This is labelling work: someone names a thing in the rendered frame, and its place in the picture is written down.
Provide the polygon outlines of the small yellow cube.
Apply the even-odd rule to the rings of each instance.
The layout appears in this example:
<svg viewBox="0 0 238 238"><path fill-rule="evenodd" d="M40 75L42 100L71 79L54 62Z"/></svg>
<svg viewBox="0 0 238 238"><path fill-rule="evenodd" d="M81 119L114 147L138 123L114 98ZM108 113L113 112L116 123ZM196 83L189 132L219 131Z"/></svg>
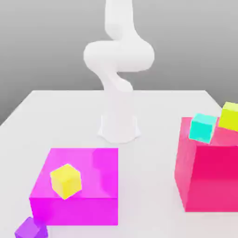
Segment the small yellow cube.
<svg viewBox="0 0 238 238"><path fill-rule="evenodd" d="M52 189L64 200L82 190L81 174L70 164L51 171L50 178Z"/></svg>

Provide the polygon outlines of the small cyan cube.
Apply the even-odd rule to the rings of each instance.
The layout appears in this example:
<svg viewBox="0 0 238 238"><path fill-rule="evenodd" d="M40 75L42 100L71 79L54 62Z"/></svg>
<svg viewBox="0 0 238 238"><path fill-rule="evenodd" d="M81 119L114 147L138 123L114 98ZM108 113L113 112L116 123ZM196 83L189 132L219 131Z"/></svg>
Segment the small cyan cube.
<svg viewBox="0 0 238 238"><path fill-rule="evenodd" d="M197 113L191 120L189 139L209 144L214 134L217 117Z"/></svg>

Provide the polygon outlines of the small lime cube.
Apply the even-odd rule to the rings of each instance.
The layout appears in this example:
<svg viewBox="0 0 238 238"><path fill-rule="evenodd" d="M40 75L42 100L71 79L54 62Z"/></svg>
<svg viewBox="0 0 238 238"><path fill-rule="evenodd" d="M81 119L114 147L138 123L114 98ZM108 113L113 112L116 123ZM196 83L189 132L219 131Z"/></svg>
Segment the small lime cube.
<svg viewBox="0 0 238 238"><path fill-rule="evenodd" d="M238 103L225 102L218 126L238 132Z"/></svg>

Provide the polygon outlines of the small purple cube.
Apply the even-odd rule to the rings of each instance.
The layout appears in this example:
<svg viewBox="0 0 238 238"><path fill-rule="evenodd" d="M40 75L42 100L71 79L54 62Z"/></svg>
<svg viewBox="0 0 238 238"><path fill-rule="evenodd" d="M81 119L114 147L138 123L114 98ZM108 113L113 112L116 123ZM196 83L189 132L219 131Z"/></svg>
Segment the small purple cube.
<svg viewBox="0 0 238 238"><path fill-rule="evenodd" d="M14 234L15 238L48 238L46 225L32 217L28 217Z"/></svg>

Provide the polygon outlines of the large magenta box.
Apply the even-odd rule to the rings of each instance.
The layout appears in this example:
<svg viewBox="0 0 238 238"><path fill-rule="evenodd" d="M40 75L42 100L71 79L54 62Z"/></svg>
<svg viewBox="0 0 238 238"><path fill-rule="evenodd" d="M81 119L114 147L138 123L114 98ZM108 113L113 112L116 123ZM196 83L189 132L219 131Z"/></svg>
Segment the large magenta box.
<svg viewBox="0 0 238 238"><path fill-rule="evenodd" d="M70 164L82 190L63 200L50 172ZM118 149L52 148L29 196L33 217L45 225L118 225Z"/></svg>

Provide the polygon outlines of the large pink box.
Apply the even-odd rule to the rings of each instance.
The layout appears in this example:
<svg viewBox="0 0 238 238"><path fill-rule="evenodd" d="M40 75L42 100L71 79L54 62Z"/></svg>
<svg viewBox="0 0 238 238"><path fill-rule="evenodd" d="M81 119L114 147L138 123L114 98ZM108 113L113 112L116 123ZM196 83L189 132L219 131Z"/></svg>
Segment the large pink box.
<svg viewBox="0 0 238 238"><path fill-rule="evenodd" d="M180 125L175 182L186 212L238 212L238 132L216 126L209 144L189 139Z"/></svg>

